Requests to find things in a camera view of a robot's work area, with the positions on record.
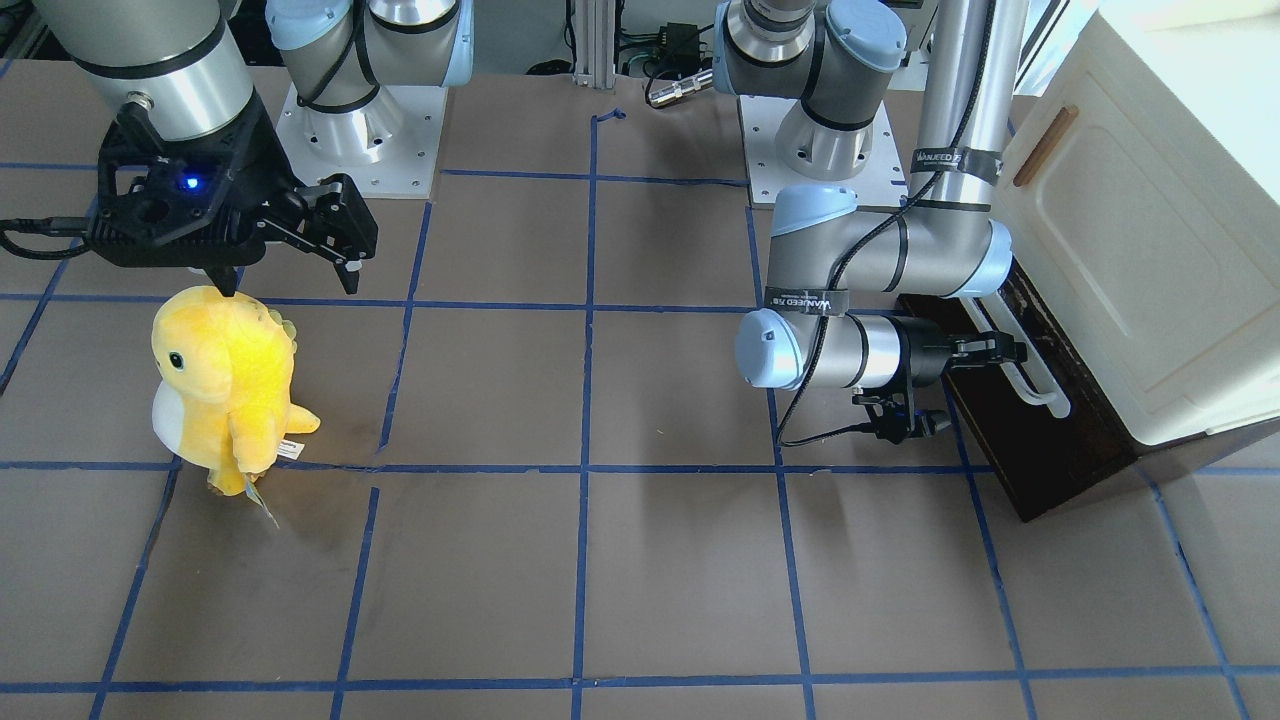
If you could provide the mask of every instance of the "yellow plush toy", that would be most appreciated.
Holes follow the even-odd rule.
[[[320,419],[289,402],[293,323],[242,293],[192,287],[160,306],[151,352],[160,388],[151,425],[182,459],[209,468],[223,495],[248,493],[275,461],[285,433],[310,433]]]

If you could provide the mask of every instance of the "plush toy tag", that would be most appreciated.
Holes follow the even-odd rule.
[[[306,443],[293,442],[292,439],[282,439],[280,446],[275,448],[275,454],[280,457],[288,457],[289,460],[297,460],[302,455],[302,448]]]
[[[266,501],[262,500],[262,496],[259,495],[257,488],[253,487],[253,478],[250,477],[244,478],[244,495],[247,495],[248,498],[252,500],[255,505],[261,507],[262,512],[266,512],[266,516],[270,518],[271,523],[275,524],[275,529],[279,530],[280,523],[275,519],[275,515],[271,515],[271,510],[266,506]]]

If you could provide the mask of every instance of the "blue tape line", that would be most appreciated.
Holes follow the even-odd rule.
[[[581,451],[579,461],[577,486],[577,561],[573,570],[573,688],[570,701],[571,720],[582,717],[582,667],[586,655],[586,539],[590,512],[590,487],[591,477],[588,465],[591,461],[591,350],[595,342],[595,219],[596,197],[599,182],[599,126],[609,118],[625,118],[621,110],[614,109],[603,118],[591,115],[591,156],[590,181],[588,186],[586,201],[586,318],[584,323],[584,348],[582,348],[582,424],[581,424]]]
[[[403,691],[564,691],[573,687],[570,678],[458,678],[439,680],[348,680],[352,692],[403,692]]]
[[[773,389],[764,391],[769,406],[769,438],[778,437],[778,401]],[[813,673],[809,666],[809,637],[804,626],[804,606],[800,602],[800,574],[796,570],[795,539],[791,534],[791,502],[787,498],[786,462],[782,459],[782,446],[773,442],[773,469],[778,486],[778,514],[782,519],[782,551],[787,561],[787,585],[791,592],[791,621],[796,632],[796,653],[800,660],[800,679],[804,691],[804,710],[806,720],[815,720],[818,707],[813,698]]]
[[[403,307],[403,300],[360,297],[259,297],[265,305],[302,305],[316,307]]]
[[[413,255],[413,272],[410,273],[408,293],[404,297],[404,319],[401,328],[401,352],[396,360],[396,375],[392,379],[392,389],[387,393],[387,411],[383,414],[383,432],[378,438],[378,450],[381,452],[392,441],[392,424],[396,419],[396,401],[399,398],[399,382],[404,374],[404,355],[408,352],[408,336],[413,325],[413,296],[417,293],[417,283],[422,275],[422,256],[426,254],[426,236],[431,228],[431,204],[422,208],[422,222],[419,225],[417,251]]]
[[[475,475],[475,474],[576,474],[582,465],[348,465],[340,462],[307,462],[303,460],[280,460],[275,468],[294,471],[344,470],[365,474],[406,474],[406,475]],[[87,471],[157,471],[173,469],[172,462],[111,462],[92,460],[0,460],[0,470],[87,470]],[[586,465],[588,473],[623,475],[700,475],[700,474],[773,474],[777,465]],[[911,465],[783,465],[782,470],[792,475],[813,475],[831,473],[836,475],[961,475],[964,468],[950,466],[911,466]]]
[[[1235,665],[1236,675],[1280,675],[1277,665]],[[1216,665],[1171,665],[1134,667],[1057,667],[1027,670],[1036,682],[1132,679],[1132,678],[1212,678],[1221,674]],[[928,683],[995,683],[1018,680],[1016,670],[955,670],[932,673],[822,673],[809,676],[814,685],[892,685]],[[347,680],[346,693],[381,691],[538,691],[584,688],[712,688],[739,685],[800,685],[799,674],[772,675],[637,675],[613,678],[444,678],[444,679],[370,679]],[[115,693],[270,693],[270,692],[333,692],[334,680],[187,680],[187,682],[113,682]],[[0,683],[0,694],[88,694],[101,683]]]
[[[1166,665],[1148,667],[1057,667],[1051,670],[1028,670],[1032,680],[1085,680],[1114,678],[1199,678],[1220,675],[1221,667],[1213,665]]]
[[[93,170],[97,165],[78,165],[72,163],[0,163],[4,170]]]
[[[0,461],[0,470],[91,470],[164,473],[173,470],[173,462],[97,462],[91,460],[10,460]]]
[[[164,523],[164,516],[169,512],[169,505],[173,502],[173,491],[178,484],[178,470],[180,469],[182,461],[174,456],[173,469],[169,470],[164,491],[160,495],[160,506],[156,509],[151,529],[147,532],[146,543],[142,546],[142,556],[138,559],[137,569],[133,571],[133,584],[129,585],[129,594],[124,601],[124,610],[120,612],[120,624],[116,626],[115,638],[111,641],[111,652],[106,656],[106,666],[102,667],[102,680],[93,694],[93,706],[88,714],[90,720],[97,720],[102,716],[102,703],[106,702],[106,693],[115,675],[115,666],[120,661],[120,651],[124,650],[124,638],[129,634],[133,610],[137,607],[138,594],[142,592],[142,580],[146,578],[147,568],[151,565],[151,551],[155,550],[156,541],[160,538],[160,524]]]
[[[73,241],[72,247],[78,245],[79,241]],[[9,361],[4,366],[4,372],[0,373],[0,395],[4,395],[5,388],[9,387],[9,380],[13,379],[13,374],[18,372],[18,363],[22,360],[22,354],[26,352],[27,345],[31,342],[31,337],[36,334],[36,325],[40,324],[41,318],[45,316],[45,309],[49,307],[49,300],[54,296],[58,288],[58,281],[63,278],[63,273],[67,272],[67,263],[69,260],[61,260],[58,263],[58,268],[54,269],[54,274],[49,277],[49,283],[45,284],[45,292],[41,293],[40,301],[36,304],[36,309],[31,313],[31,318],[27,320],[27,327],[22,329],[22,336],[18,337],[18,345],[14,346],[13,354],[9,355]]]
[[[755,213],[751,206],[742,208],[746,214],[746,246],[751,252],[751,283],[755,287],[755,306],[764,307],[764,283],[760,278],[760,250],[755,241]]]
[[[111,683],[111,694],[116,693],[314,693],[333,692],[333,680],[189,680],[177,683],[164,682],[122,682]]]
[[[699,186],[719,184],[727,187],[748,187],[750,183],[744,179],[732,178],[658,178],[645,176],[602,176],[593,173],[535,173],[522,170],[461,170],[444,169],[442,176],[463,176],[481,178],[518,178],[518,179],[561,179],[561,181],[590,181],[593,177],[598,182],[641,183],[641,184],[677,184]]]
[[[0,683],[0,694],[90,694],[101,683]]]
[[[987,511],[982,506],[982,495],[978,492],[978,480],[974,478],[969,464],[969,451],[965,448],[964,433],[960,432],[960,415],[956,413],[955,400],[946,392],[947,413],[951,415],[951,427],[956,436],[956,450],[960,452],[960,464],[965,468],[965,479],[969,483],[969,500],[973,502],[973,511],[978,519],[978,530],[982,533],[982,547],[987,552],[987,566],[991,569],[991,580],[996,585],[996,598],[1000,601],[1000,615],[1005,621],[1005,634],[1009,635],[1009,651],[1014,656],[1014,669],[1018,671],[1018,684],[1023,689],[1023,702],[1027,705],[1028,720],[1037,720],[1036,698],[1032,696],[1032,684],[1027,675],[1027,664],[1023,661],[1023,647],[1018,642],[1018,629],[1014,626],[1014,612],[1009,607],[1009,596],[1005,593],[1005,580],[1000,577],[1000,560],[996,557],[996,542],[991,536],[991,527],[987,524]]]
[[[742,315],[755,310],[739,305],[596,305],[602,313],[700,313],[707,315]]]
[[[1280,675],[1280,665],[1233,665],[1231,670],[1236,675]]]
[[[676,186],[707,186],[718,184],[724,187],[749,187],[751,183],[744,179],[731,178],[654,178],[643,176],[598,176],[600,182],[621,182],[640,184],[676,184]]]
[[[168,297],[159,295],[84,295],[84,293],[63,293],[54,295],[51,299],[54,302],[134,302],[134,304],[156,304],[163,305]]]
[[[1222,468],[1210,465],[1193,473],[1196,475],[1226,475],[1226,477],[1253,477],[1253,475],[1280,475],[1280,468]]]
[[[1178,557],[1178,565],[1183,570],[1183,577],[1187,579],[1187,588],[1192,593],[1192,598],[1196,601],[1196,610],[1199,612],[1201,623],[1204,625],[1204,634],[1208,637],[1210,644],[1213,647],[1213,656],[1217,657],[1219,670],[1226,679],[1228,687],[1231,689],[1231,700],[1235,701],[1235,710],[1240,714],[1240,720],[1249,720],[1249,708],[1244,705],[1244,696],[1240,694],[1240,685],[1235,682],[1235,671],[1231,670],[1230,662],[1226,660],[1226,650],[1222,647],[1222,641],[1219,638],[1217,628],[1213,625],[1213,618],[1210,616],[1208,605],[1204,602],[1204,596],[1201,593],[1199,583],[1196,582],[1196,574],[1192,571],[1192,565],[1187,560],[1187,553],[1183,551],[1183,541],[1178,536],[1178,528],[1174,527],[1174,518],[1169,514],[1169,507],[1165,505],[1165,493],[1160,491],[1160,486],[1151,479],[1151,475],[1146,470],[1138,468],[1138,474],[1147,482],[1147,487],[1151,488],[1151,495],[1156,501],[1156,509],[1160,511],[1160,519],[1165,523],[1165,530],[1169,533],[1169,542],[1174,546],[1174,555]]]
[[[1000,683],[1016,680],[1014,670],[954,670],[941,673],[823,673],[815,685],[904,685],[923,683]]]
[[[740,685],[799,685],[800,675],[640,675],[600,678],[593,688],[718,688]]]
[[[439,310],[586,310],[586,305],[575,302],[477,302],[466,300],[415,300],[413,306]]]
[[[522,170],[440,170],[442,176],[466,176],[480,178],[525,178],[525,179],[590,179],[591,176],[582,173],[529,173]]]
[[[374,544],[374,523],[378,520],[378,497],[380,495],[379,488],[369,488],[369,515],[365,518],[365,534],[360,541],[360,561],[356,564],[356,583],[351,591],[351,610],[347,612],[347,632],[342,637],[342,659],[338,661],[338,680],[333,688],[329,720],[342,717],[342,700],[346,692],[347,674],[351,671],[351,651],[356,647],[356,624],[360,621],[360,602],[365,596],[369,550]]]

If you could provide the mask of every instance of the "white cabinet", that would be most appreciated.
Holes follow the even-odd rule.
[[[995,215],[1142,443],[1280,415],[1277,74],[1280,0],[1103,4],[1005,154]]]

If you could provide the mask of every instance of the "white belly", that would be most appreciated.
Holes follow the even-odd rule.
[[[178,455],[178,447],[182,445],[182,421],[186,414],[178,391],[160,380],[155,400],[151,401],[151,429],[174,455]]]

